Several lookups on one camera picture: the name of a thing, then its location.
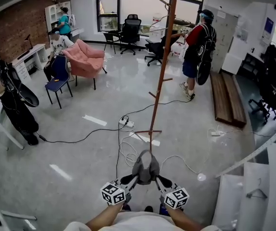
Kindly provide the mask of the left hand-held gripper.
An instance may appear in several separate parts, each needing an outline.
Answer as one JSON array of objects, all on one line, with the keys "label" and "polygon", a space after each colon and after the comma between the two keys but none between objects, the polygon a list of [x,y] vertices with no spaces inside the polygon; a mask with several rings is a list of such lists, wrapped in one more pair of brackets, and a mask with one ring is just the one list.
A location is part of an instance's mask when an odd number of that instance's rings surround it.
[{"label": "left hand-held gripper", "polygon": [[126,205],[131,200],[130,190],[139,181],[139,177],[132,174],[107,182],[101,189],[101,197],[108,205]]}]

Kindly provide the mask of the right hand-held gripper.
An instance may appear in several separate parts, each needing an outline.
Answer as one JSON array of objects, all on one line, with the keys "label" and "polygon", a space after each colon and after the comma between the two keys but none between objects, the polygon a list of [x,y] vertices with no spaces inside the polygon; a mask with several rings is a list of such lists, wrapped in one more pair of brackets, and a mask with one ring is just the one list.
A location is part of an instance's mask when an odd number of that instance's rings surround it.
[{"label": "right hand-held gripper", "polygon": [[160,201],[163,205],[172,209],[179,209],[186,205],[189,194],[185,188],[160,175],[155,178],[155,182],[161,192]]}]

